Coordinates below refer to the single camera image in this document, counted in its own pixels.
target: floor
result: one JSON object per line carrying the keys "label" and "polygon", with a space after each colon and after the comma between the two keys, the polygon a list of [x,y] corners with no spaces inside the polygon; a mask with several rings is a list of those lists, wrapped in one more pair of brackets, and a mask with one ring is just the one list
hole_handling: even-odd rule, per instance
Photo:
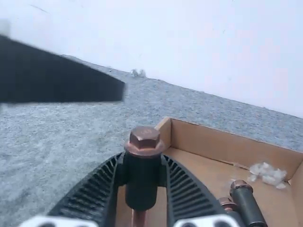
{"label": "floor", "polygon": [[46,213],[88,172],[123,151],[133,127],[154,126],[164,116],[303,152],[301,118],[85,64],[125,81],[124,102],[0,110],[1,226]]}

